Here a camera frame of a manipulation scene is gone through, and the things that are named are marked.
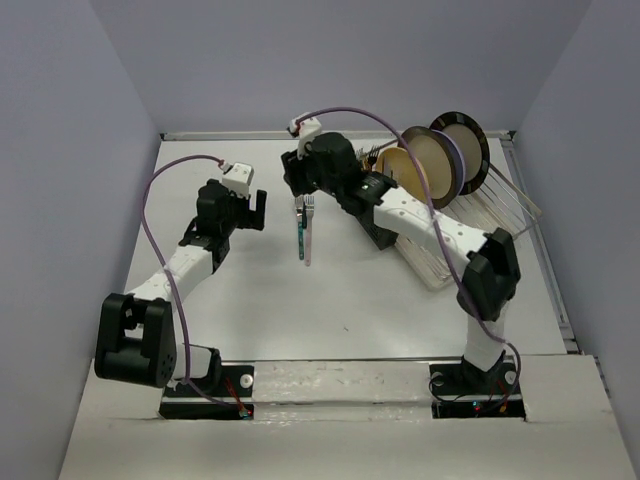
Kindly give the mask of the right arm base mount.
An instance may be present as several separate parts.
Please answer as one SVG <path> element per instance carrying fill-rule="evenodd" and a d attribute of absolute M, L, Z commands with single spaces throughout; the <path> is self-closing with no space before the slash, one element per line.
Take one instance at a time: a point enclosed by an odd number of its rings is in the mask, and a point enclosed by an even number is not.
<path fill-rule="evenodd" d="M 428 389 L 435 419 L 526 419 L 521 389 L 514 387 L 516 367 L 503 364 L 497 377 L 488 383 L 473 385 L 462 376 L 460 363 L 436 363 L 429 366 Z"/>

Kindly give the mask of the clear drain tray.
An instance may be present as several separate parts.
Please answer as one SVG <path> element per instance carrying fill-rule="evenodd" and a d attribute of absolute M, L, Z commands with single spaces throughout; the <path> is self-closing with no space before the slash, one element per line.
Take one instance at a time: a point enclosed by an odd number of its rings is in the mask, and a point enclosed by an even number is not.
<path fill-rule="evenodd" d="M 536 221 L 536 216 L 532 216 L 527 209 L 522 209 L 519 203 L 512 206 L 503 202 L 500 197 L 475 194 L 454 200 L 444 209 L 444 213 L 459 223 L 486 232 L 502 228 L 514 239 L 523 235 L 530 228 L 531 222 Z M 431 252 L 405 237 L 398 237 L 396 249 L 429 290 L 438 291 L 453 282 L 439 247 Z"/>

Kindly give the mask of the brown rimmed beige plate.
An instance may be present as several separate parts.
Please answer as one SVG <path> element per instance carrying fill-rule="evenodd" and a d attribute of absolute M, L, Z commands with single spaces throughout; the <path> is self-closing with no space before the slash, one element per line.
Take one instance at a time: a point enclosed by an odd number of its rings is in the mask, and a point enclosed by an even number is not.
<path fill-rule="evenodd" d="M 434 207 L 445 208 L 457 197 L 454 158 L 445 141 L 423 126 L 409 127 L 402 138 L 426 171 Z"/>

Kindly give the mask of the silver fork pink handle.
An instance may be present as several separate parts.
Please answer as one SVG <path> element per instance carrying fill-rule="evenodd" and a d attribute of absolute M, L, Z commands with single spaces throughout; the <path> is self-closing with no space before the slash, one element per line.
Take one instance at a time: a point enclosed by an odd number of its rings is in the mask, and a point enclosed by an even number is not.
<path fill-rule="evenodd" d="M 306 215 L 304 263 L 307 267 L 310 267 L 312 263 L 312 234 L 315 214 L 315 200 L 313 195 L 306 195 L 304 197 L 304 207 Z"/>

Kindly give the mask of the black patterned plate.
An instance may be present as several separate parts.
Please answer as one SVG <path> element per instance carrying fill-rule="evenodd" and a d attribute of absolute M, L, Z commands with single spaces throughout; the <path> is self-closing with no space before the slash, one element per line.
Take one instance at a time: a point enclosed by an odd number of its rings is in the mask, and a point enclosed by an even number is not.
<path fill-rule="evenodd" d="M 488 140 L 479 123 L 468 114 L 449 111 L 439 115 L 430 129 L 445 134 L 461 153 L 465 175 L 459 194 L 474 193 L 483 185 L 491 166 Z"/>

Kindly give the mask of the purple plate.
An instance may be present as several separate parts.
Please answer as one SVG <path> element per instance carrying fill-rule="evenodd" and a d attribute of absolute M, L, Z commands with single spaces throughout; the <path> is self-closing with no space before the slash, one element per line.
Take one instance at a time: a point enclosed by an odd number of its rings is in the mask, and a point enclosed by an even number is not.
<path fill-rule="evenodd" d="M 449 152 L 453 155 L 455 165 L 455 192 L 456 195 L 459 196 L 462 194 L 466 176 L 464 155 L 457 143 L 449 135 L 439 130 L 435 130 L 435 133 L 445 141 Z"/>

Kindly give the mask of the black handled fork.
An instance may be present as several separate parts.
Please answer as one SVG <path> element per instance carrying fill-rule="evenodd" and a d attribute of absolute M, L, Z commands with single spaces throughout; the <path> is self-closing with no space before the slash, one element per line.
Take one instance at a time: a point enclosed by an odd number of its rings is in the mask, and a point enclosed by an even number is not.
<path fill-rule="evenodd" d="M 368 151 L 368 153 L 365 155 L 365 158 L 363 160 L 363 166 L 367 171 L 375 170 L 375 165 L 379 157 L 379 152 L 380 152 L 380 147 L 375 146 L 375 147 L 372 147 Z"/>

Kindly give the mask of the yellow plate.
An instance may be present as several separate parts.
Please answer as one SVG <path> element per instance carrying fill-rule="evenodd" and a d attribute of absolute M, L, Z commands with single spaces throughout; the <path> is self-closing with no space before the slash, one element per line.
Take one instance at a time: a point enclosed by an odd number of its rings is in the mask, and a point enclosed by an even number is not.
<path fill-rule="evenodd" d="M 378 157 L 375 170 L 395 180 L 409 194 L 422 203 L 427 204 L 427 196 L 422 180 L 429 185 L 426 171 L 421 163 L 415 166 L 409 153 L 400 147 L 389 147 Z"/>

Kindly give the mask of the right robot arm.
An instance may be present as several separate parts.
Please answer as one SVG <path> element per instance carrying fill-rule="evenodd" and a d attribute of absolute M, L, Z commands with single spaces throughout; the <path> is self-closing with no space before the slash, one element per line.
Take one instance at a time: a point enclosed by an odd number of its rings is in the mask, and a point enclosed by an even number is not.
<path fill-rule="evenodd" d="M 491 386 L 507 345 L 502 310 L 521 278 L 511 234 L 459 223 L 390 177 L 362 170 L 351 142 L 336 132 L 320 134 L 306 146 L 282 154 L 281 162 L 293 195 L 322 191 L 370 228 L 443 254 L 458 285 L 457 302 L 468 315 L 460 379 L 473 392 Z"/>

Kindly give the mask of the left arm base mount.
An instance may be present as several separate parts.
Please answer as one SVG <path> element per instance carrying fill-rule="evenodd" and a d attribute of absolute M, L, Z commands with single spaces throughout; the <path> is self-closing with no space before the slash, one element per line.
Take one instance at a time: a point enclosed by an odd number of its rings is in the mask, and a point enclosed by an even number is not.
<path fill-rule="evenodd" d="M 177 382 L 163 390 L 158 414 L 165 420 L 244 421 L 254 419 L 252 364 L 222 364 L 217 384 L 210 379 L 193 379 L 202 391 Z"/>

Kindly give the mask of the black utensil caddy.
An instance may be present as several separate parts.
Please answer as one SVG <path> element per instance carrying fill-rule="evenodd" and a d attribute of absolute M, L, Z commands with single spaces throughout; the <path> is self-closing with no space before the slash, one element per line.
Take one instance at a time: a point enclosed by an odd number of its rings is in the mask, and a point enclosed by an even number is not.
<path fill-rule="evenodd" d="M 373 212 L 367 211 L 357 217 L 357 220 L 370 240 L 379 250 L 385 250 L 396 244 L 398 234 L 389 229 L 379 227 L 374 223 Z"/>

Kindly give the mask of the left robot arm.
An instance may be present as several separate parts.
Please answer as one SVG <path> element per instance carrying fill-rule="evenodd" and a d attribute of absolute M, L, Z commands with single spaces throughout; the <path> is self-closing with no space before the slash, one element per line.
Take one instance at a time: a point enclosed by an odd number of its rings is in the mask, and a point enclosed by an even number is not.
<path fill-rule="evenodd" d="M 193 363 L 183 301 L 219 270 L 234 231 L 264 229 L 267 198 L 264 190 L 244 196 L 217 180 L 199 189 L 196 215 L 171 257 L 161 257 L 160 269 L 141 285 L 103 301 L 94 357 L 98 377 L 154 388 L 187 381 L 201 395 L 219 388 L 216 365 Z"/>

